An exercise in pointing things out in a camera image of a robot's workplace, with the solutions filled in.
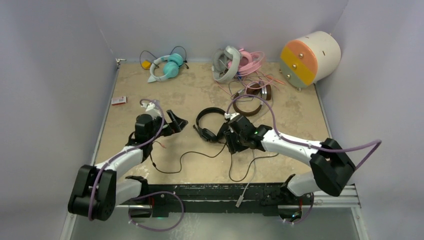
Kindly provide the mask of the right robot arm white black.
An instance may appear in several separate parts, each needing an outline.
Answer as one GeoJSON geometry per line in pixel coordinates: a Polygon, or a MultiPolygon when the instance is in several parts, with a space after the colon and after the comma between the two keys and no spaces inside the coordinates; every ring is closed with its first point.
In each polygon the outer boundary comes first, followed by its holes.
{"type": "Polygon", "coordinates": [[[228,129],[224,132],[231,154],[247,149],[277,153],[311,168],[294,175],[282,185],[280,196],[288,204],[300,196],[323,191],[338,197],[356,170],[355,164],[332,138],[325,141],[306,140],[276,131],[271,126],[254,126],[239,113],[224,114],[228,129]]]}

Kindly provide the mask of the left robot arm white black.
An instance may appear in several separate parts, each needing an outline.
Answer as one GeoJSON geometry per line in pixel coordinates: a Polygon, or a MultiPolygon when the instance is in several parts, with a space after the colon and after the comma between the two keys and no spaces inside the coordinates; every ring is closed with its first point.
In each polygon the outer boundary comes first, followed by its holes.
{"type": "Polygon", "coordinates": [[[79,168],[67,204],[69,213],[91,221],[106,221],[116,206],[130,199],[138,205],[148,201],[149,191],[145,188],[148,183],[144,177],[129,176],[123,182],[118,180],[150,156],[157,138],[180,133],[189,123],[172,110],[166,113],[170,122],[160,113],[138,115],[134,131],[119,153],[104,162],[79,168]]]}

